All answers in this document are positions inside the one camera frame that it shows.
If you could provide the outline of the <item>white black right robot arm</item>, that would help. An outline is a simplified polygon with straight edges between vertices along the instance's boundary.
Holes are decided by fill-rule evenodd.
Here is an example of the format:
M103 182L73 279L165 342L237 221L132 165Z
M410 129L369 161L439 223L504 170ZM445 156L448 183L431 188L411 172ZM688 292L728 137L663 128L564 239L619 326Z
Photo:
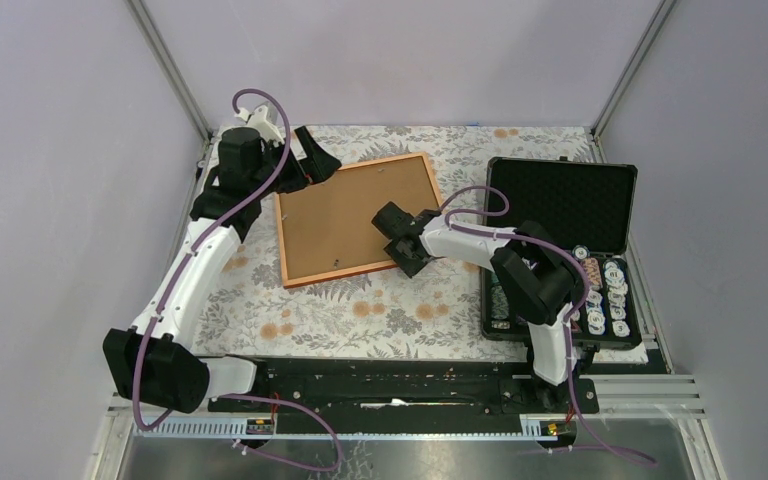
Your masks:
M555 245L535 222L493 228L424 210L413 216L389 202L372 225L388 240L384 251L408 277L434 260L449 258L479 266L497 278L517 322L527 325L535 402L557 412L573 398L569 379L577 361L571 319L590 292L583 266Z

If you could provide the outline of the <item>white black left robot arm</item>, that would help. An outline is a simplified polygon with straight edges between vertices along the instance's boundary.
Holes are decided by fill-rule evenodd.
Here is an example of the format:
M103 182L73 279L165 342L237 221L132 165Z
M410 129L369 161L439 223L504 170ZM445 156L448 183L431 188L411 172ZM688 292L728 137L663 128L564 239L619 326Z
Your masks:
M191 348L195 323L219 273L261 214L262 200L322 183L341 166L307 127L296 128L290 140L300 156L252 127L220 136L161 286L128 328L110 330L103 341L120 397L181 413L227 394L248 411L269 401L271 387L257 375L255 362L230 355L201 359Z

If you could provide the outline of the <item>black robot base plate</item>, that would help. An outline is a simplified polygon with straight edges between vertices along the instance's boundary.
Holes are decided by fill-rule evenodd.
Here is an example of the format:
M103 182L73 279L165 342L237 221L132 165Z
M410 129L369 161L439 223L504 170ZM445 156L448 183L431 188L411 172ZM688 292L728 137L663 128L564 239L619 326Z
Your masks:
M244 400L217 399L215 413L265 414L283 434L319 425L290 408L299 403L340 434L502 434L522 415L568 420L599 410L590 380L542 386L524 362L262 357Z

